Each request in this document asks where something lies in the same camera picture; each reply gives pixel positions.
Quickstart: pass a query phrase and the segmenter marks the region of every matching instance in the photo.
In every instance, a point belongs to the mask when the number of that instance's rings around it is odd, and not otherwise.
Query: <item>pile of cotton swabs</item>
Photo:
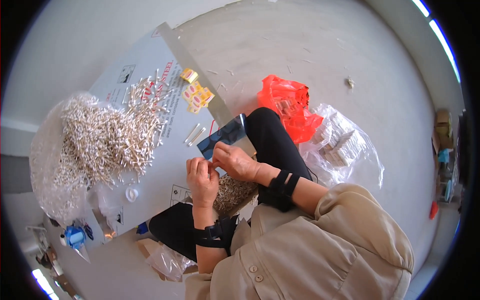
[[[61,118],[65,139],[56,186],[78,182],[88,187],[101,181],[113,188],[115,176],[123,184],[140,182],[146,167],[152,165],[153,150],[163,144],[161,135],[167,121],[159,113],[168,110],[159,102],[172,91],[167,89],[160,97],[151,90],[153,83],[158,79],[153,82],[149,77],[132,85],[127,109],[85,96],[75,97],[64,106]],[[125,171],[136,172],[137,178],[125,182],[121,175]]]

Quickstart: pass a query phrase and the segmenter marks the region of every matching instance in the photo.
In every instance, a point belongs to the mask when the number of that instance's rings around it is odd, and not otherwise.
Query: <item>black elastic strap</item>
[[[219,222],[216,221],[215,225],[205,227],[204,230],[194,228],[193,232],[197,240],[215,240],[222,236],[222,227],[219,225]]]
[[[274,192],[283,193],[285,188],[285,180],[287,180],[289,174],[289,172],[281,170],[278,176],[272,179],[268,188]]]
[[[224,248],[230,256],[230,245],[237,227],[237,218],[238,215],[232,218],[221,216],[215,225],[208,226],[204,230],[194,228],[195,244],[209,248]]]
[[[292,174],[292,176],[290,176],[290,179],[285,185],[285,195],[287,195],[288,197],[292,196],[293,190],[297,186],[297,182],[299,181],[299,179],[300,179],[300,175]]]
[[[196,240],[195,243],[199,246],[202,246],[202,247],[225,248],[225,241],[223,241],[223,240],[199,239],[199,240]]]

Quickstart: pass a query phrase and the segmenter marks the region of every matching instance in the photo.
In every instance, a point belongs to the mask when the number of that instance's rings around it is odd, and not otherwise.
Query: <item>blue object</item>
[[[79,250],[85,242],[85,232],[81,227],[67,226],[63,235],[64,237],[62,235],[60,237],[65,239],[70,248],[76,250]]]
[[[440,152],[438,152],[438,162],[439,163],[448,164],[449,159],[450,159],[450,156],[448,155],[448,149],[440,150]]]
[[[144,234],[148,232],[147,222],[143,222],[139,226],[137,226],[137,234]]]
[[[239,139],[243,138],[247,133],[245,132],[245,114],[236,116],[227,125],[220,128],[218,131],[212,133],[209,137],[197,144],[198,149],[206,159],[211,159],[213,155],[213,148],[218,141],[222,141],[227,145],[232,145]]]

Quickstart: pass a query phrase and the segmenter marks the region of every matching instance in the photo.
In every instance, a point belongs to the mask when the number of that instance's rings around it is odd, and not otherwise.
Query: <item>black pants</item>
[[[247,135],[257,150],[257,160],[312,180],[297,147],[285,131],[279,116],[268,108],[258,108],[247,117]],[[260,186],[258,203],[274,199]],[[192,206],[178,203],[150,220],[150,232],[178,253],[197,261],[193,237]]]

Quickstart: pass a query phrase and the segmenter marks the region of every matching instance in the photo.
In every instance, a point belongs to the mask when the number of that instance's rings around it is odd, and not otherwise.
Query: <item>red object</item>
[[[308,111],[308,87],[296,81],[268,75],[257,93],[258,106],[276,112],[294,143],[309,141],[323,118]]]
[[[432,202],[432,207],[430,208],[430,220],[433,220],[435,219],[435,216],[437,215],[438,213],[438,204],[436,201],[433,201]]]

